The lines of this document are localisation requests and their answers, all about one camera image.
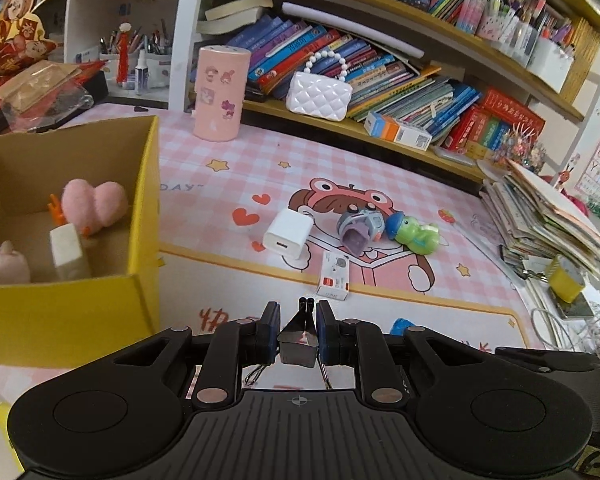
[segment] blue helmet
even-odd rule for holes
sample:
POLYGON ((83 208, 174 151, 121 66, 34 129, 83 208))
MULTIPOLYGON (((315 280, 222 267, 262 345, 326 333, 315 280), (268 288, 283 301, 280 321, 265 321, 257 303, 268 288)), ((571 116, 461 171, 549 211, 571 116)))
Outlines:
POLYGON ((385 232, 389 240, 395 240, 402 225, 402 220, 404 220, 404 213, 402 211, 397 211, 386 219, 385 232))

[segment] stack of papers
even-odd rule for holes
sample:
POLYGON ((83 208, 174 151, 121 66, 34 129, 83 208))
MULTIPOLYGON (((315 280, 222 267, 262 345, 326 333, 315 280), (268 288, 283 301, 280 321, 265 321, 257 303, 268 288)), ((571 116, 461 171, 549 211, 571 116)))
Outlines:
POLYGON ((484 205, 505 240, 502 256, 522 269, 528 256, 563 254, 598 277, 600 232, 573 203, 537 175, 509 161, 511 173, 487 184, 484 205))

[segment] green toy dinosaur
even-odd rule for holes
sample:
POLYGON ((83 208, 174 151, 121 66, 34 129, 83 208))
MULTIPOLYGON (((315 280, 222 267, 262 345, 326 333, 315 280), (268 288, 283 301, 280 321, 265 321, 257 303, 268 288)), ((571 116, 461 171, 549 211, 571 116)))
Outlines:
POLYGON ((416 254, 426 256, 440 245, 440 232, 435 224, 420 225, 413 216, 405 216, 402 211, 387 218, 386 234, 416 254))

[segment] pearl bead handle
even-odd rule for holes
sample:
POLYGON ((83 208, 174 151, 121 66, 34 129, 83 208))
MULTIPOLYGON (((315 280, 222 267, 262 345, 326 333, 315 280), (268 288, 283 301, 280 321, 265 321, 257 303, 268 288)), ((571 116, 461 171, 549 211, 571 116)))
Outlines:
POLYGON ((313 64, 324 57, 332 57, 340 63, 340 73, 336 77, 336 79, 338 79, 339 81, 344 81, 346 76, 349 74, 349 72, 347 72, 347 68, 349 68, 349 66, 347 65, 347 60, 344 59, 340 54, 338 54, 337 52, 333 52, 332 50, 322 50, 321 52, 316 52, 315 54, 311 53, 311 57, 304 64, 304 72, 310 74, 311 69, 313 68, 313 64))

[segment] white eraser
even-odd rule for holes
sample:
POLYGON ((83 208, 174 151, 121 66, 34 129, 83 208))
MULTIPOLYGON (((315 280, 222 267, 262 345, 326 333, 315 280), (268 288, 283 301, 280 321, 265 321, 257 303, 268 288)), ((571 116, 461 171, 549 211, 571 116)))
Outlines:
POLYGON ((262 245, 274 253, 297 260, 313 227, 313 218, 282 209, 264 234, 262 245))
POLYGON ((84 280, 91 277, 91 270, 78 230, 73 224, 65 224, 51 231, 51 253, 58 277, 64 282, 84 280))

